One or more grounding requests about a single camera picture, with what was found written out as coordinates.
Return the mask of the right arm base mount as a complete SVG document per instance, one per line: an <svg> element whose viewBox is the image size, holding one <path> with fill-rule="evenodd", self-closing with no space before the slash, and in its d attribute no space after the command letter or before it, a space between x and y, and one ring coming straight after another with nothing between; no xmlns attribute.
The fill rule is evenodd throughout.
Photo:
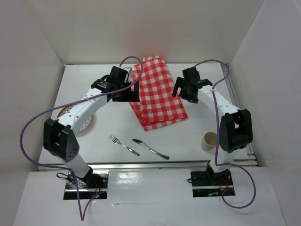
<svg viewBox="0 0 301 226"><path fill-rule="evenodd" d="M187 182L192 186L192 195L199 197L235 196L231 172L228 170L217 178L209 179L205 171L192 171Z"/></svg>

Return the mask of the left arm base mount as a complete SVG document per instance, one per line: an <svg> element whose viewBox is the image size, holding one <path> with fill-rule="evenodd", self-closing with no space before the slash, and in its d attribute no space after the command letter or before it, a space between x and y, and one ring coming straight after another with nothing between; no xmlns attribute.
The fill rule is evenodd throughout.
<svg viewBox="0 0 301 226"><path fill-rule="evenodd" d="M56 174L57 178L65 180L65 189L64 189L64 200L76 200L77 199L77 189L76 182L73 178L72 174L68 172L68 174L58 172ZM107 191L108 191L108 180L109 173L101 172L93 175L92 181L85 183L80 179L77 179L78 187L79 187L79 198L81 200L89 200L92 196L95 199L107 199Z"/></svg>

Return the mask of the silver table knife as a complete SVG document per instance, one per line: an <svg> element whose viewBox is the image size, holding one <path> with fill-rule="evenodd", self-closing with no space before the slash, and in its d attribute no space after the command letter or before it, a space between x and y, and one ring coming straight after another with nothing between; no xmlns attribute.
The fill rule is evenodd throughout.
<svg viewBox="0 0 301 226"><path fill-rule="evenodd" d="M150 148L145 142L143 142L143 141L141 141L141 140L139 140L139 139L132 139L132 140L133 140L135 143L137 143L137 144L143 146L144 148L148 149L149 151L153 152L154 154L160 156L161 158L163 158L163 159L165 159L165 160L169 160L169 159L170 159L169 156L164 155L164 154L162 154L162 153L160 153L160 152L158 152L158 151L156 151L156 150Z"/></svg>

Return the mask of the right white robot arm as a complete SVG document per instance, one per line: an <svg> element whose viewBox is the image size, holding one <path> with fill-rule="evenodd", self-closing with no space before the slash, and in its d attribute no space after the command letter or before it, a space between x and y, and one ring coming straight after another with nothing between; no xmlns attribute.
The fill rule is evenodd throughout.
<svg viewBox="0 0 301 226"><path fill-rule="evenodd" d="M211 185L218 185L229 171L229 164L239 150L244 149L253 140L251 113L232 105L222 96L212 82L201 79L195 67L182 71L183 77L177 77L172 96L178 89L179 97L191 103L202 101L218 119L218 151L205 170L204 179Z"/></svg>

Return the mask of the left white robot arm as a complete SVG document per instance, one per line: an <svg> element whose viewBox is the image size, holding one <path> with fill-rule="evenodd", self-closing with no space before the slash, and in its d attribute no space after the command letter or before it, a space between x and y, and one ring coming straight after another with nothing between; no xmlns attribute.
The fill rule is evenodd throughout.
<svg viewBox="0 0 301 226"><path fill-rule="evenodd" d="M129 88L131 74L130 67L112 67L110 74L93 82L82 103L74 104L56 120L47 119L44 123L43 147L73 170L77 184L83 188L99 182L100 177L81 158L76 135L84 123L109 101L138 102L139 84Z"/></svg>

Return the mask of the beige paper cup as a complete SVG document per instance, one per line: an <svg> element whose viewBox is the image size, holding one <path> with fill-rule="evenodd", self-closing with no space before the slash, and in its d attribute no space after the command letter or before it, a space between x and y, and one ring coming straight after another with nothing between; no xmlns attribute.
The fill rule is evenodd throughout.
<svg viewBox="0 0 301 226"><path fill-rule="evenodd" d="M201 142L201 147L204 151L210 151L217 145L217 134L214 132L207 132Z"/></svg>

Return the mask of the floral ceramic plate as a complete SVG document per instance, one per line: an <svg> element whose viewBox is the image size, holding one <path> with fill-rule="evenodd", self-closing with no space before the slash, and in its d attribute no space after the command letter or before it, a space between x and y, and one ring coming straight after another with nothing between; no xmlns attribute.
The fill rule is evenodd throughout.
<svg viewBox="0 0 301 226"><path fill-rule="evenodd" d="M74 107L74 105L70 105L70 106L67 106L67 107L64 107L60 112L59 114L57 115L57 118L63 116L64 114L66 113L69 113L69 111ZM81 128L79 129L79 133L83 132L84 130L86 130L92 123L93 121L93 115L91 115L87 120L86 122L81 126Z"/></svg>

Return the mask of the red white checkered cloth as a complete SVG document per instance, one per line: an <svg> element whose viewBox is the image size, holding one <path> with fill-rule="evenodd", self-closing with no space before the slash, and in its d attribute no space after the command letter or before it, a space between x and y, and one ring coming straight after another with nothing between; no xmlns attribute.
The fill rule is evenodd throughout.
<svg viewBox="0 0 301 226"><path fill-rule="evenodd" d="M178 95L172 96L174 82L165 61L159 56L143 59L131 74L139 79L139 102L130 102L144 131L159 129L177 122L185 121L188 115Z"/></svg>

